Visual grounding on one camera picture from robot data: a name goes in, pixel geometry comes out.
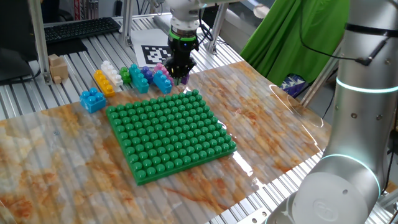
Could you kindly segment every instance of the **blue lego brick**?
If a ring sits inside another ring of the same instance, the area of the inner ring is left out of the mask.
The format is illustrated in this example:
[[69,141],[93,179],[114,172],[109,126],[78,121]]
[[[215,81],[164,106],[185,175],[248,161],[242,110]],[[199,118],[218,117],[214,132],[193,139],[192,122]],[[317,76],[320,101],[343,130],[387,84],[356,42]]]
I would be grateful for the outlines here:
[[81,94],[80,104],[89,113],[94,113],[106,106],[106,100],[103,93],[98,93],[96,88],[91,88],[90,92],[84,91]]
[[169,94],[172,91],[172,83],[161,73],[156,72],[154,75],[154,83],[159,87],[163,94]]

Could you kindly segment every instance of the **purple lego brick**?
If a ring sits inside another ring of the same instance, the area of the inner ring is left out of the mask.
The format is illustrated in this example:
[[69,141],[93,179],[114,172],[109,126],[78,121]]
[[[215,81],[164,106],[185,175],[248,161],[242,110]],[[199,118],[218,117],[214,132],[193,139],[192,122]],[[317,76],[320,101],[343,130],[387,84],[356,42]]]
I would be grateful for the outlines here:
[[181,79],[181,83],[184,85],[188,84],[188,81],[189,81],[189,74]]
[[144,66],[144,67],[141,69],[141,73],[144,74],[144,75],[145,75],[148,71],[149,71],[149,68],[148,68],[147,66]]
[[148,84],[151,84],[154,82],[154,74],[151,71],[146,71],[146,73],[143,73],[144,77],[148,80]]

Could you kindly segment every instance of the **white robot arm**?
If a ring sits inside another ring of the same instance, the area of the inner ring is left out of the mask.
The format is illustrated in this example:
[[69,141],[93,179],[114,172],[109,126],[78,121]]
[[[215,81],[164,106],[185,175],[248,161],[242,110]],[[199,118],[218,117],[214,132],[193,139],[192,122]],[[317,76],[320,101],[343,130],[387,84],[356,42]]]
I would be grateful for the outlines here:
[[[212,0],[166,0],[172,8],[166,68],[182,78],[195,66],[198,9]],[[398,96],[398,3],[350,0],[330,141],[299,190],[266,224],[363,224],[387,176],[387,141]]]

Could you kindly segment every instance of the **green cloth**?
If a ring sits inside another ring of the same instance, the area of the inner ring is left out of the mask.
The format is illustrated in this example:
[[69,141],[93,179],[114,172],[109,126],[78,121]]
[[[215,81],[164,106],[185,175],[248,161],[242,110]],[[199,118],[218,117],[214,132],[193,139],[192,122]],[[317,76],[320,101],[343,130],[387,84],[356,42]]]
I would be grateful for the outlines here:
[[345,31],[349,0],[276,0],[241,56],[278,86],[291,73],[314,81],[329,60],[301,44],[302,2],[302,35],[307,46],[332,54]]

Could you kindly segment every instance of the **green lego baseplate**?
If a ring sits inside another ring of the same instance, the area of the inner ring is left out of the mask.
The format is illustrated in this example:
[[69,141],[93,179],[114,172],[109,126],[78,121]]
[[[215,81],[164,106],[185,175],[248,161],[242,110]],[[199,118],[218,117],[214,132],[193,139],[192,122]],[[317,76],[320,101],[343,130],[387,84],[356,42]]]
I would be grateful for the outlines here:
[[137,185],[236,150],[198,90],[110,106],[106,115]]

